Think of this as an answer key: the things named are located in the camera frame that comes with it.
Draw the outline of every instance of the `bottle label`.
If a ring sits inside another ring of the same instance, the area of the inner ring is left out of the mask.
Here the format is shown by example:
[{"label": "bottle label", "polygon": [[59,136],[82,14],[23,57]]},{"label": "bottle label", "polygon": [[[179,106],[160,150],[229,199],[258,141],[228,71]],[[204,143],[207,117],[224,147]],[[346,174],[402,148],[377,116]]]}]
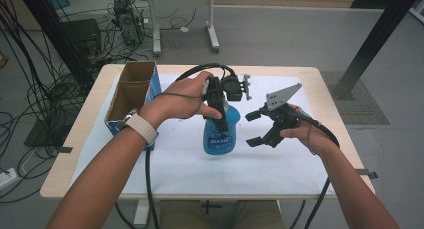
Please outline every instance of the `bottle label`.
[{"label": "bottle label", "polygon": [[213,133],[208,138],[208,146],[209,148],[223,149],[227,147],[231,147],[233,142],[233,138],[224,133]]}]

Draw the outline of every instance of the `spray bottle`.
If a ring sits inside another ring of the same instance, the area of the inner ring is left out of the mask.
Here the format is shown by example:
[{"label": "spray bottle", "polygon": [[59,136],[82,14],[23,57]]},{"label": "spray bottle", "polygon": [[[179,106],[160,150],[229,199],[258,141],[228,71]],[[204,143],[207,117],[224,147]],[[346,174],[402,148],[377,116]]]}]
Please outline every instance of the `spray bottle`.
[{"label": "spray bottle", "polygon": [[203,132],[203,149],[210,155],[223,155],[231,152],[236,145],[236,124],[240,120],[238,110],[223,100],[225,121],[228,130],[220,132],[212,119],[206,119]]}]

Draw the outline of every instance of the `black pole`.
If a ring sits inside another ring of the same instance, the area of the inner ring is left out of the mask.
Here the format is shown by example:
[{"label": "black pole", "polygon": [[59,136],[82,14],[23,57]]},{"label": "black pole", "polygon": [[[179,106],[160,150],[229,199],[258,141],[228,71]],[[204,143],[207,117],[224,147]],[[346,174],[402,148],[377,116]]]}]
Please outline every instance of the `black pole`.
[{"label": "black pole", "polygon": [[71,41],[66,36],[53,6],[48,0],[23,1],[74,76],[82,89],[82,93],[88,95],[93,86],[94,79],[82,63]]},{"label": "black pole", "polygon": [[351,100],[353,87],[416,0],[392,0],[362,44],[337,85],[330,86],[336,100]]}]

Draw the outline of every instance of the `open cardboard box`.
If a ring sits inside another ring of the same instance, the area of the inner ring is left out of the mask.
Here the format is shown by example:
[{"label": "open cardboard box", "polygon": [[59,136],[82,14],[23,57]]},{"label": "open cardboard box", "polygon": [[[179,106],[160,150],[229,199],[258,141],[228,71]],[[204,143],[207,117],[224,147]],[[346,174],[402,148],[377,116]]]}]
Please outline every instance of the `open cardboard box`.
[{"label": "open cardboard box", "polygon": [[116,126],[133,108],[141,108],[161,92],[156,62],[128,62],[106,113],[106,126],[116,135]]}]

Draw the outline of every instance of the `power strip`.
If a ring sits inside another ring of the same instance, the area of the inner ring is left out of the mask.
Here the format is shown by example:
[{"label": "power strip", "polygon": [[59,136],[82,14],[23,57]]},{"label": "power strip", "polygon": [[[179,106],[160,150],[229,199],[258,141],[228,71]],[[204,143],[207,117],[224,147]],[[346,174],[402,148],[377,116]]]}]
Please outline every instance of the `power strip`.
[{"label": "power strip", "polygon": [[9,170],[7,170],[7,172],[9,173],[7,174],[6,172],[2,172],[0,174],[0,190],[19,180],[19,177],[16,175],[15,169],[10,168]]}]

